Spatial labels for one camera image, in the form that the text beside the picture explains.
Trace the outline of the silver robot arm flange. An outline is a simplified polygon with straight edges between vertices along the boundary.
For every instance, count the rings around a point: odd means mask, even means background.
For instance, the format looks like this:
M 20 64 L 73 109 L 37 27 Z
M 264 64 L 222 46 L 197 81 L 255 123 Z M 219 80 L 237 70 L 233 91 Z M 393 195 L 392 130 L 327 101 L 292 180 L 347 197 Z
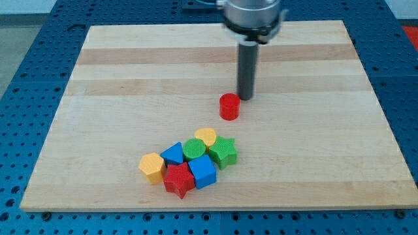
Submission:
M 281 29 L 288 10 L 280 0 L 217 0 L 223 11 L 223 28 L 244 46 L 268 44 Z

